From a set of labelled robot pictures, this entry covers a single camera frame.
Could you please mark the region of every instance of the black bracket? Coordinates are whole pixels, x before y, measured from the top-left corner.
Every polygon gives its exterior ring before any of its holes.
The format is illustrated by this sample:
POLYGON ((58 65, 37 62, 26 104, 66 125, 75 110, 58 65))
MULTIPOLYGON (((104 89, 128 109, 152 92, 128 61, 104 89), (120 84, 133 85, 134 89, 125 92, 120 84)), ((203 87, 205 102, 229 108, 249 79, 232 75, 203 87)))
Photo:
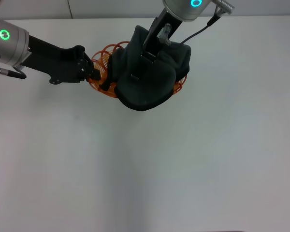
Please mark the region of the black bracket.
POLYGON ((49 74, 53 85, 101 78, 100 71, 93 68, 93 62, 80 45, 63 49, 30 36, 28 51, 31 54, 22 65, 49 74))
POLYGON ((155 18, 152 23, 147 38, 143 44, 143 51, 139 59, 139 64, 131 74, 131 78, 134 80, 139 80, 145 73, 146 69, 152 65, 162 49, 163 45, 159 41, 159 34, 162 32, 163 28, 169 24, 171 26, 171 31, 169 32, 168 38, 170 38, 174 32, 181 25, 182 21, 174 18, 170 13, 164 9, 158 18, 155 18))

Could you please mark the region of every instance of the black cable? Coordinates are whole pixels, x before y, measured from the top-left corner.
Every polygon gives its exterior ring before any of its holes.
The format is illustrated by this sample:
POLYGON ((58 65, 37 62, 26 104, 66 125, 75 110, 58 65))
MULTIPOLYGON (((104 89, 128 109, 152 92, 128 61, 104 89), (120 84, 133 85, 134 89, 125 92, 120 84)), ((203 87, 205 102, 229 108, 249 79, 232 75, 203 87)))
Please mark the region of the black cable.
POLYGON ((14 71, 11 71, 11 70, 8 70, 8 74, 7 76, 10 76, 10 77, 15 77, 15 78, 18 78, 18 79, 26 79, 26 74, 24 74, 22 71, 20 71, 18 68, 16 67, 13 67, 17 72, 14 72, 14 71))
POLYGON ((188 40, 190 40, 191 38, 193 38, 194 36, 200 34, 201 32, 205 31, 206 29, 208 29, 211 25, 213 25, 214 23, 216 23, 219 19, 220 19, 220 16, 218 16, 216 14, 217 12, 217 7, 216 7, 216 10, 215 10, 215 14, 214 16, 207 22, 207 25, 206 27, 204 27, 203 29, 199 30, 198 32, 194 33, 193 35, 189 36, 188 38, 186 38, 183 42, 181 42, 180 44, 184 44, 185 42, 187 42, 188 40))
POLYGON ((197 33, 194 33, 193 35, 189 36, 188 38, 186 38, 183 42, 181 42, 180 44, 184 44, 185 42, 187 42, 188 40, 190 40, 191 38, 193 38, 194 36, 200 34, 201 32, 205 31, 206 29, 208 29, 209 26, 206 25, 206 27, 204 27, 203 29, 199 30, 197 33))
POLYGON ((71 18, 73 18, 69 0, 67 0, 67 2, 68 2, 68 6, 69 6, 69 11, 70 11, 71 18))

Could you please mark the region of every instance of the orange wire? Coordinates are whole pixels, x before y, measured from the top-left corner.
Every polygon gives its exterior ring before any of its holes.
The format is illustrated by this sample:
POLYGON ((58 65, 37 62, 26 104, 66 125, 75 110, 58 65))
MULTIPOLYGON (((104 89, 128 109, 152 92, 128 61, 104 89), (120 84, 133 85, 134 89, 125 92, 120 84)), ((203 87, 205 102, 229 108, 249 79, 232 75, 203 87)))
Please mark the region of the orange wire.
MULTIPOLYGON (((112 98, 117 98, 114 89, 116 87, 116 83, 111 83, 110 88, 108 89, 108 91, 104 91, 100 88, 100 85, 102 85, 106 78, 107 78, 107 63, 108 63, 108 59, 109 57, 119 48, 123 48, 121 45, 122 44, 128 44, 129 41, 123 41, 120 42, 118 44, 110 44, 108 46, 106 46, 102 51, 97 52, 96 54, 93 55, 93 57, 91 58, 91 61, 94 63, 94 68, 98 69, 100 71, 101 74, 101 79, 100 81, 97 80, 92 80, 90 77, 88 78, 88 82, 90 84, 90 86, 92 88, 94 88, 96 91, 99 91, 109 97, 112 98), (100 57, 97 59, 95 58, 98 54, 101 54, 100 57)), ((184 83, 187 80, 187 76, 185 76, 184 79, 176 82, 174 84, 174 94, 178 93, 182 88, 184 83)))

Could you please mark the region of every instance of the black fabric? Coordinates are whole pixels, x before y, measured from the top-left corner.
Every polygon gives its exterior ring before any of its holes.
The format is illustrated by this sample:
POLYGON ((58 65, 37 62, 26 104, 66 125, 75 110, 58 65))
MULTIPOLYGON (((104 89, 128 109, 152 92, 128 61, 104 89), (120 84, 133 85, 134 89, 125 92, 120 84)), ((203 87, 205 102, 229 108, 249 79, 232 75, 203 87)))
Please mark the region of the black fabric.
POLYGON ((102 87, 107 90, 111 82, 117 82, 115 94, 127 107, 145 111, 152 109, 173 94, 175 82, 189 72, 191 48, 185 44, 164 45, 155 62, 137 78, 131 74, 139 67, 143 44, 148 30, 137 26, 130 43, 116 50, 108 63, 108 77, 102 87))

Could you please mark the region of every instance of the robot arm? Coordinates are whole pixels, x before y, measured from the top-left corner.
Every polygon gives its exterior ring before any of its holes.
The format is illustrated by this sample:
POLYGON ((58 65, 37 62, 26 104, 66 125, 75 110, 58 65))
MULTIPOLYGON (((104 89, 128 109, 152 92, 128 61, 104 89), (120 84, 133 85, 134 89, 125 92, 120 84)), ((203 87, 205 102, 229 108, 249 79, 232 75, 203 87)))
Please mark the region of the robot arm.
POLYGON ((26 75, 23 66, 47 73, 51 84, 80 83, 90 77, 99 80, 100 72, 85 53, 85 48, 75 46, 62 49, 30 36, 22 28, 0 20, 0 63, 14 67, 17 72, 0 68, 0 74, 20 79, 26 75))
POLYGON ((176 83, 187 77, 191 48, 184 43, 234 9, 225 0, 163 0, 163 4, 165 8, 149 31, 137 26, 130 43, 110 53, 106 80, 94 69, 84 47, 62 49, 0 20, 0 62, 16 70, 0 68, 0 74, 25 79, 21 68, 26 66, 49 74, 53 85, 96 80, 96 89, 107 92, 116 83, 114 94, 127 107, 138 111, 154 108, 168 100, 176 83), (195 20, 211 1, 217 7, 206 27, 180 44, 170 42, 182 22, 195 20))

